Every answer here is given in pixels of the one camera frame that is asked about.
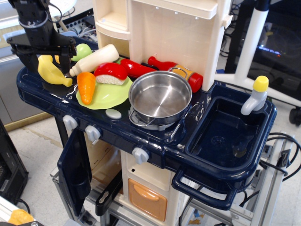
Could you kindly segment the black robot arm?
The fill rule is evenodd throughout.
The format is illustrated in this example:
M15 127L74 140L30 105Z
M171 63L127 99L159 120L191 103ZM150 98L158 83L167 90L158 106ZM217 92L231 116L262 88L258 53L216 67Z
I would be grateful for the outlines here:
M70 60L76 55L74 38L59 34L53 26L48 0L10 0L25 33L7 39L12 53L33 73L38 72L38 55L58 55L64 74L70 70Z

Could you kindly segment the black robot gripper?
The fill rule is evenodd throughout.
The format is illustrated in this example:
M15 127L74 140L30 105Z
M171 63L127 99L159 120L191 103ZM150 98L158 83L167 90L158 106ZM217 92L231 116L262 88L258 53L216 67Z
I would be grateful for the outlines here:
M36 54L59 55L61 71L71 77L71 57L76 55L74 38L59 34L50 21L41 24L21 24L24 33L7 38L24 66L33 73L38 72Z

